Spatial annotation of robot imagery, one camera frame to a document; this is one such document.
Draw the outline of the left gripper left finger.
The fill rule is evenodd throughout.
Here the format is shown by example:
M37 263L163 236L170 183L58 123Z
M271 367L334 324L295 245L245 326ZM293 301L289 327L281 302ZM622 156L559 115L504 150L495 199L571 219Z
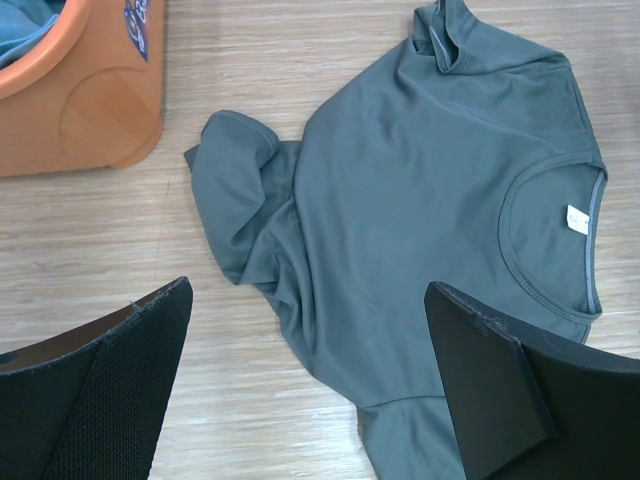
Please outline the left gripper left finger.
M2 478L148 478L192 304L192 286L179 277L2 354Z

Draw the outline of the dark grey t shirt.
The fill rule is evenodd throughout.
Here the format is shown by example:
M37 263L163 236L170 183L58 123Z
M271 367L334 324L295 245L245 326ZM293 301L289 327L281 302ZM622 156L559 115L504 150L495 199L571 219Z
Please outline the dark grey t shirt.
M381 479L464 475L431 282L575 342L602 312L607 171L571 64L461 1L418 8L301 139L222 110L185 158L223 274L258 289L308 372L356 406Z

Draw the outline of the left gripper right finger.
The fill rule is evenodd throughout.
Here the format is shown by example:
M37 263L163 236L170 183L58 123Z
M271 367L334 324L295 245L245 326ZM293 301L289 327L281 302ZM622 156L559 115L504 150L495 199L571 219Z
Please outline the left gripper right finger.
M429 284L424 303L467 478L638 478L638 360L443 282Z

